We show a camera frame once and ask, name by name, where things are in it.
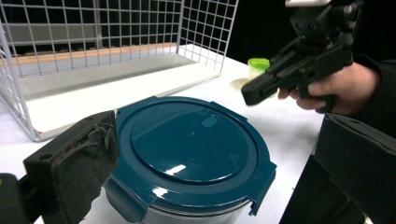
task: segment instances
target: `white wire basket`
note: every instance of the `white wire basket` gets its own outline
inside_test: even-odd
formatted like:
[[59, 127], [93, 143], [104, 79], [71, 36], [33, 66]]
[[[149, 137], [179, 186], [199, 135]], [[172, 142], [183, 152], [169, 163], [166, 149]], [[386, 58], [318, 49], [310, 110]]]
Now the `white wire basket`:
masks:
[[218, 77], [238, 0], [0, 0], [0, 95], [33, 141]]

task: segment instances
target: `teal lid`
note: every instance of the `teal lid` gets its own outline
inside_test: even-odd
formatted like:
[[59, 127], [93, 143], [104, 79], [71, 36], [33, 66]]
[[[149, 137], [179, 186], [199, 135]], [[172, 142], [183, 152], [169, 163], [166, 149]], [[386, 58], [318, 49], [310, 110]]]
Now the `teal lid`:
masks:
[[218, 212], [246, 201], [256, 214], [276, 166], [260, 134], [216, 103], [151, 97], [117, 115], [120, 158], [105, 185], [129, 221], [150, 206]]

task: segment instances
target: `green cap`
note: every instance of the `green cap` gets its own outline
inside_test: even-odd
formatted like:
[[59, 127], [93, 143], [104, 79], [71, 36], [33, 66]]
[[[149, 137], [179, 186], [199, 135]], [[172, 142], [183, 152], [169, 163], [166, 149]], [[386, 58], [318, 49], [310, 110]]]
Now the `green cap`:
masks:
[[251, 58], [247, 61], [247, 64], [255, 72], [263, 73], [265, 72], [265, 69], [267, 69], [270, 66], [270, 61], [264, 58]]

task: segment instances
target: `plastic container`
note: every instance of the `plastic container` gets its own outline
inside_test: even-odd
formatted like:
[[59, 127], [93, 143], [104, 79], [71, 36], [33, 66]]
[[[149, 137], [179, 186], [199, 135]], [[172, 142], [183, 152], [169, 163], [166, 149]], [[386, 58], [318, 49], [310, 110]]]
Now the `plastic container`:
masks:
[[118, 111], [118, 168], [106, 196], [129, 222], [231, 224], [256, 215], [276, 175], [267, 146], [233, 111], [151, 97]]
[[247, 61], [247, 64], [249, 66], [249, 78], [253, 79], [265, 72], [270, 66], [270, 61], [265, 58], [251, 58]]

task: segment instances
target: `white tabletop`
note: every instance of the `white tabletop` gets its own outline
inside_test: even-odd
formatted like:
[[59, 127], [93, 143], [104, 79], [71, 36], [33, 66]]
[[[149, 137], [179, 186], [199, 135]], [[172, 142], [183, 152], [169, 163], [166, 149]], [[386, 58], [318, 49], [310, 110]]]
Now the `white tabletop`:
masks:
[[[269, 98], [259, 105], [246, 106], [240, 86], [248, 77], [246, 64], [226, 59], [221, 76], [180, 91], [174, 95], [216, 102], [247, 118], [262, 135], [277, 165], [276, 179], [269, 188], [256, 217], [248, 215], [247, 206], [236, 224], [276, 224], [282, 217], [293, 189], [316, 143], [323, 115], [299, 108], [291, 99]], [[32, 142], [0, 101], [0, 173], [17, 178], [26, 172], [22, 161], [46, 142]], [[90, 213], [81, 223], [128, 223], [107, 202], [105, 192], [93, 201]]]

